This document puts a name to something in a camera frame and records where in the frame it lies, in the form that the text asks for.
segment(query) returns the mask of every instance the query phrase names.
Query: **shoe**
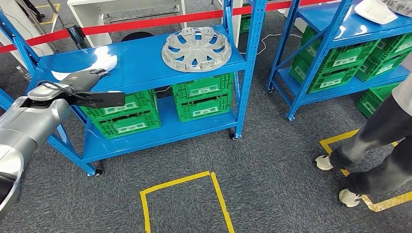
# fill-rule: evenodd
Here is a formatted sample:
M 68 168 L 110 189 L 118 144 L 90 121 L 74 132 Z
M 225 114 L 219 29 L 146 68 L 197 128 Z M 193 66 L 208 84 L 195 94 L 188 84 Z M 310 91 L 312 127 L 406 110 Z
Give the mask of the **shoe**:
M 347 188 L 339 192 L 339 200 L 347 207 L 355 207 L 359 204 L 358 199 L 361 198 L 361 195 L 352 193 Z
M 36 15 L 36 19 L 39 23 L 43 22 L 44 17 L 46 17 L 44 14 Z
M 332 164 L 330 164 L 330 155 L 321 155 L 315 159 L 316 166 L 323 171 L 329 171 L 333 168 Z

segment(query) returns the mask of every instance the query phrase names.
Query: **stanchion post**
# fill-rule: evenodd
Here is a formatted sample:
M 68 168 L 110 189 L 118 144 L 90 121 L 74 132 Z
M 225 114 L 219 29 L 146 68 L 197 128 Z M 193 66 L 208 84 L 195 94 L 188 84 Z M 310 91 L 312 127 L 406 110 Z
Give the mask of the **stanchion post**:
M 89 46 L 85 41 L 85 34 L 82 29 L 78 27 L 75 23 L 66 23 L 65 29 L 68 31 L 71 39 L 76 44 L 78 49 L 87 49 Z

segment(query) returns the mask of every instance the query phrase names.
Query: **red stanchion rope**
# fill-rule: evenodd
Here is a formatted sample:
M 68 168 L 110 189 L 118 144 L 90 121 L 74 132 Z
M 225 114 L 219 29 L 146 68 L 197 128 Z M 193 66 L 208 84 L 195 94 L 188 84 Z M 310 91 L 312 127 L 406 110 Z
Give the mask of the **red stanchion rope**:
M 318 3 L 322 3 L 326 1 L 328 0 L 302 0 L 300 5 L 302 6 L 312 5 L 312 4 L 318 4 Z M 265 11 L 274 11 L 278 9 L 289 8 L 290 6 L 291 6 L 290 1 L 273 2 L 273 3 L 268 3 L 266 5 Z M 252 11 L 251 6 L 234 8 L 233 15 L 237 16 L 237 15 L 250 14 L 251 11 Z M 200 21 L 200 20 L 206 20 L 206 19 L 220 18 L 222 16 L 223 16 L 223 10 L 217 10 L 217 11 L 199 12 L 199 13 L 192 13 L 192 14 L 179 15 L 179 16 L 160 17 L 160 18 L 153 18 L 153 19 L 137 20 L 137 21 L 132 21 L 132 22 L 114 23 L 114 24 L 108 24 L 108 25 L 86 27 L 86 28 L 82 28 L 82 30 L 85 35 L 93 35 L 93 34 L 100 34 L 100 33 L 113 33 L 113 32 L 134 30 L 134 29 L 140 29 L 140 28 L 165 26 L 165 25 L 183 23 L 183 22 Z M 32 39 L 28 39 L 27 43 L 30 46 L 34 46 L 34 45 L 39 45 L 39 44 L 43 44 L 47 42 L 52 42 L 55 40 L 61 40 L 67 37 L 69 37 L 69 33 L 66 30 L 60 30 L 60 31 L 53 32 L 50 34 L 41 35 L 41 36 L 38 36 Z M 0 53 L 10 52 L 13 50 L 16 50 L 16 47 L 13 44 L 0 47 Z

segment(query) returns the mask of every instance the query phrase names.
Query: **white sneaker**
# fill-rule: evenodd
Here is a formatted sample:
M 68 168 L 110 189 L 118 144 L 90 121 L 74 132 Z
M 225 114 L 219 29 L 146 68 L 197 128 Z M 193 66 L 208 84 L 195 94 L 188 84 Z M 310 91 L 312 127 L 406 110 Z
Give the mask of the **white sneaker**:
M 339 192 L 339 200 L 347 207 L 355 207 L 359 204 L 358 199 L 361 198 L 361 195 L 352 193 L 347 188 Z
M 329 171 L 333 168 L 332 164 L 330 164 L 330 155 L 321 155 L 315 159 L 316 166 L 323 171 Z

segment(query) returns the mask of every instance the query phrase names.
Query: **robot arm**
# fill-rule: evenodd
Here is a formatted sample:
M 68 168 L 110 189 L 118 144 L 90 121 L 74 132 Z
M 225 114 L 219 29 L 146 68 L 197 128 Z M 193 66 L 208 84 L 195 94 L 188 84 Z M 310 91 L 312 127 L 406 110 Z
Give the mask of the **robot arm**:
M 122 92 L 89 92 L 105 75 L 103 69 L 87 70 L 72 73 L 60 83 L 40 82 L 0 117 L 0 219 L 19 195 L 21 175 L 30 157 L 67 120 L 70 105 L 124 105 Z

